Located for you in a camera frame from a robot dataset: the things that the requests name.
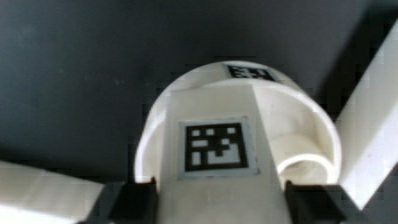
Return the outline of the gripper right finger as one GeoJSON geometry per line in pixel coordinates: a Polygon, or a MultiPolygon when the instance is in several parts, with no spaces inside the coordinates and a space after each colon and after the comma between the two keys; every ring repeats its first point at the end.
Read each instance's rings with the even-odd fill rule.
{"type": "Polygon", "coordinates": [[[284,184],[293,224],[373,224],[339,185],[284,184]]]}

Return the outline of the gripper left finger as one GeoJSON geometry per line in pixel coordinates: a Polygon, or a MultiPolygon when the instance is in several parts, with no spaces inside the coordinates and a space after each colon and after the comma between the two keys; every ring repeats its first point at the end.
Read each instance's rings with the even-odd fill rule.
{"type": "Polygon", "coordinates": [[[156,180],[108,182],[94,206],[78,224],[156,224],[156,180]]]}

